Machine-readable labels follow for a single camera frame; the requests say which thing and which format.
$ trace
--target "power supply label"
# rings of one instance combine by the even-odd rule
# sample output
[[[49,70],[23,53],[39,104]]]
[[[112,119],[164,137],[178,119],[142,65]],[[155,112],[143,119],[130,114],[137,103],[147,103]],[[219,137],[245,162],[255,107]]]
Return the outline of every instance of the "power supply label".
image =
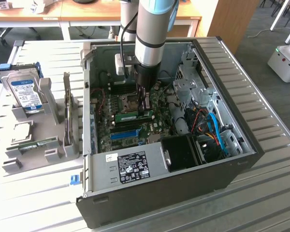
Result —
[[[122,184],[150,177],[144,151],[118,156],[118,167]]]
[[[37,110],[42,107],[40,97],[34,91],[34,82],[32,80],[12,81],[11,85],[23,108]]]

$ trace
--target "green circuit board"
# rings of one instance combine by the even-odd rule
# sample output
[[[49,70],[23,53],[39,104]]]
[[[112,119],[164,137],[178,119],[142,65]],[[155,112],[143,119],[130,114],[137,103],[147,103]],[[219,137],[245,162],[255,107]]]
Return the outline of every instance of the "green circuit board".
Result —
[[[114,94],[109,88],[94,91],[91,94],[91,104],[96,112],[98,152],[102,153],[154,143],[158,142],[162,137],[172,135],[172,118],[169,108],[167,104],[165,104],[166,93],[162,93],[163,89],[164,87],[152,88],[150,92],[151,110],[145,112],[145,116],[141,118],[137,118],[135,111],[133,111],[134,102],[131,101],[128,110],[124,107],[127,103],[121,103],[122,99],[127,96],[127,93]],[[129,123],[125,126],[118,125],[118,122],[120,122],[122,118],[127,118],[124,120],[125,123],[129,121],[129,123],[133,125],[129,125]],[[116,130],[123,130],[123,132],[116,133],[114,132]],[[125,134],[127,132],[131,132],[133,136],[120,138],[120,133]]]

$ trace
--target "gray carpet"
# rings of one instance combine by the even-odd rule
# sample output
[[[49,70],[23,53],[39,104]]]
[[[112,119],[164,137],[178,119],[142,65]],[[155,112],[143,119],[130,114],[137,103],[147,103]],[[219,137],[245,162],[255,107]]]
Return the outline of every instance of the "gray carpet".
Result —
[[[255,35],[260,30],[270,28],[274,21],[274,18],[271,17],[274,6],[271,8],[270,5],[271,2],[267,0],[264,8],[258,7],[256,9],[235,56],[290,129],[290,84],[284,83],[267,65],[267,61],[275,48],[284,44],[290,29],[266,31],[257,38],[247,38],[248,35]],[[283,27],[286,21],[287,17],[282,18],[277,27]],[[36,28],[36,30],[40,33],[42,40],[62,40],[60,28]],[[96,28],[91,38],[107,38],[108,30],[108,27]],[[93,27],[84,31],[91,35]],[[76,28],[70,28],[70,33],[71,39],[82,39]],[[35,40],[35,34],[28,28],[13,29],[6,36],[6,41],[10,46],[3,47],[0,43],[0,63],[5,63],[8,60],[14,40]]]

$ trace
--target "gray table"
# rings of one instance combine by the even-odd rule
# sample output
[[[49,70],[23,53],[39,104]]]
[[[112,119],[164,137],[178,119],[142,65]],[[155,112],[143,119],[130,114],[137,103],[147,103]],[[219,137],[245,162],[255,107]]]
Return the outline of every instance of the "gray table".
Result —
[[[290,132],[224,43],[214,37],[198,41],[266,154],[226,189],[96,231],[290,231]],[[14,48],[10,57],[13,64],[39,60],[44,75],[54,83],[52,91],[57,99],[64,94],[59,77],[70,71],[80,122],[82,42],[28,41]],[[0,85],[0,116],[8,114],[10,100]],[[7,117],[0,117],[0,127],[4,128]],[[70,176],[81,168],[81,158],[11,176],[0,168],[0,231],[90,231],[75,203],[70,202]]]

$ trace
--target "motherboard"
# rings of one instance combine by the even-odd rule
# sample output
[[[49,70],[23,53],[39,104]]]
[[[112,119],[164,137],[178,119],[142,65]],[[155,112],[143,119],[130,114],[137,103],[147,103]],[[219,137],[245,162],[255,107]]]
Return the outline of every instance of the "motherboard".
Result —
[[[137,112],[135,85],[91,90],[90,104],[95,113],[98,152],[115,151],[160,141],[176,134],[166,102],[168,91],[160,82],[151,89],[150,110]]]

